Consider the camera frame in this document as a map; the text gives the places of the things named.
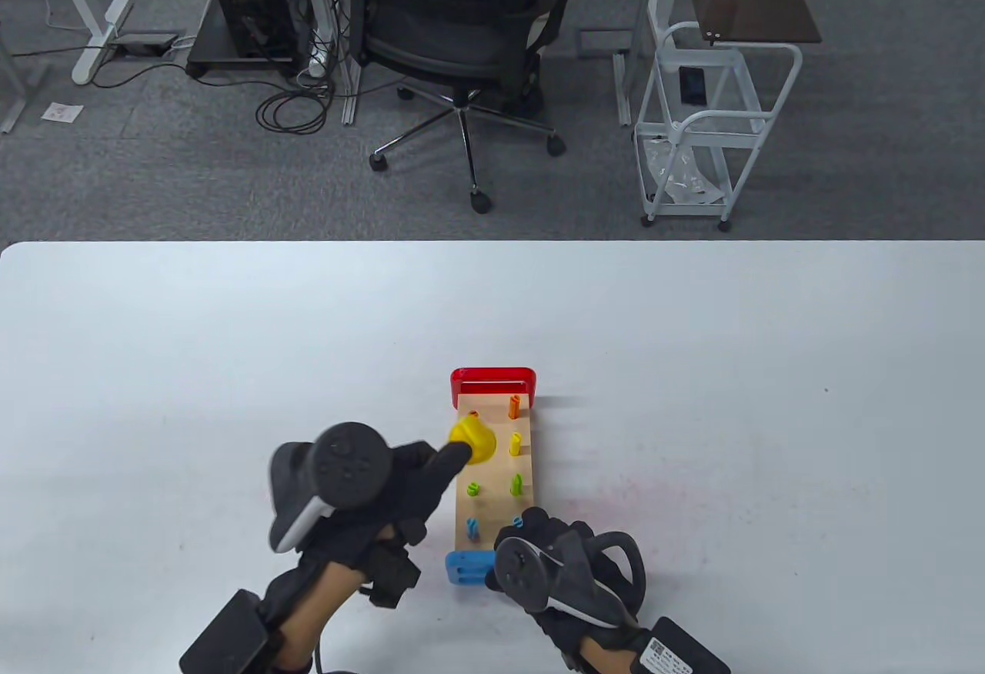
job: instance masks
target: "phone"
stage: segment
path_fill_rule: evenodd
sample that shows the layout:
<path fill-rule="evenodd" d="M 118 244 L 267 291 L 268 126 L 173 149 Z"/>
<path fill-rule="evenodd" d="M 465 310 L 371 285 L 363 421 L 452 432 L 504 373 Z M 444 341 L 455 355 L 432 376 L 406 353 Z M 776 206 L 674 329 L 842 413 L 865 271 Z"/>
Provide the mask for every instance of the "phone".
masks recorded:
<path fill-rule="evenodd" d="M 704 69 L 696 66 L 682 66 L 680 73 L 680 101 L 685 105 L 707 105 L 708 96 L 704 91 Z"/>

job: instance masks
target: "gray carpet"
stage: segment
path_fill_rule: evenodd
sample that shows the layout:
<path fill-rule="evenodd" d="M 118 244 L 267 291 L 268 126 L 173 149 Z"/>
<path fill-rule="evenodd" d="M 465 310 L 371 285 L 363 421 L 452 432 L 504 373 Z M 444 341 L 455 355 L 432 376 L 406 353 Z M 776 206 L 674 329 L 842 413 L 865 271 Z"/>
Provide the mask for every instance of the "gray carpet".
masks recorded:
<path fill-rule="evenodd" d="M 56 22 L 77 21 L 53 0 Z M 253 112 L 269 90 L 210 89 L 175 69 L 116 90 L 79 88 L 74 55 L 50 56 L 42 93 L 0 139 L 0 245 L 113 239 L 698 239 L 707 219 L 638 222 L 629 132 L 611 66 L 577 61 L 579 25 L 626 23 L 634 0 L 573 0 L 545 61 L 548 117 L 569 153 L 474 122 L 476 161 L 497 207 L 475 216 L 457 128 L 444 122 L 373 174 L 372 147 L 432 112 L 393 90 L 339 107 L 313 137 L 270 135 Z M 985 234 L 985 0 L 808 0 L 824 43 L 805 66 L 735 214 L 733 238 L 968 239 Z M 128 27 L 194 29 L 204 0 L 136 0 Z M 40 0 L 0 0 L 11 51 L 74 45 L 45 29 Z M 24 59 L 25 62 L 36 58 Z M 110 65 L 102 81 L 143 65 Z M 764 65 L 766 83 L 775 66 Z M 370 69 L 363 87 L 392 77 Z M 83 104 L 74 125 L 50 102 Z"/>

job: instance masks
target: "label sticker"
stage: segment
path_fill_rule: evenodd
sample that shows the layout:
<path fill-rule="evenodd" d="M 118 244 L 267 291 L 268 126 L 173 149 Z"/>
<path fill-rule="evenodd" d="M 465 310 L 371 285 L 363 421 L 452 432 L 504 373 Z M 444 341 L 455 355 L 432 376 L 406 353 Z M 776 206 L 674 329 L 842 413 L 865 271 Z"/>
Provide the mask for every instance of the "label sticker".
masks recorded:
<path fill-rule="evenodd" d="M 694 674 L 693 668 L 657 639 L 650 639 L 646 649 L 639 654 L 639 663 L 653 674 Z"/>

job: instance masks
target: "wooden board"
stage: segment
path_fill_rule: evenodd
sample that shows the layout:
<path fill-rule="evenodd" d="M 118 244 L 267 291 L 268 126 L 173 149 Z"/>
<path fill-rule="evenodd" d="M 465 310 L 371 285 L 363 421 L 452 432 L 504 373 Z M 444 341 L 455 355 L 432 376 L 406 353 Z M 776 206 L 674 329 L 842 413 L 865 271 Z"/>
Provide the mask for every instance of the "wooden board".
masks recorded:
<path fill-rule="evenodd" d="M 488 462 L 466 466 L 458 474 L 455 486 L 455 550 L 492 551 L 496 534 L 510 526 L 514 517 L 534 505 L 534 463 L 530 441 L 530 399 L 520 395 L 520 417 L 509 418 L 509 399 L 513 394 L 462 394 L 458 398 L 458 417 L 472 410 L 479 413 L 496 433 L 496 454 Z M 514 432 L 522 439 L 520 455 L 509 454 L 509 442 Z M 517 474 L 523 477 L 523 494 L 513 497 L 510 483 Z M 475 482 L 478 497 L 469 497 L 468 486 Z M 468 520 L 479 520 L 479 539 L 469 540 Z"/>

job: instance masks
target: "yellow cone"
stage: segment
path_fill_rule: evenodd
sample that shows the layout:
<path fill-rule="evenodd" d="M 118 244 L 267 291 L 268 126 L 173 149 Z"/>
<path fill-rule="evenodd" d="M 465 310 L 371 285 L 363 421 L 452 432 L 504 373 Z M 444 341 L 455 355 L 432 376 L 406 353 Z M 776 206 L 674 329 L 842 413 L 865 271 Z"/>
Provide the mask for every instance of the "yellow cone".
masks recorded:
<path fill-rule="evenodd" d="M 496 434 L 479 420 L 479 414 L 471 412 L 461 418 L 451 429 L 448 442 L 468 443 L 472 446 L 469 464 L 488 462 L 496 454 Z"/>

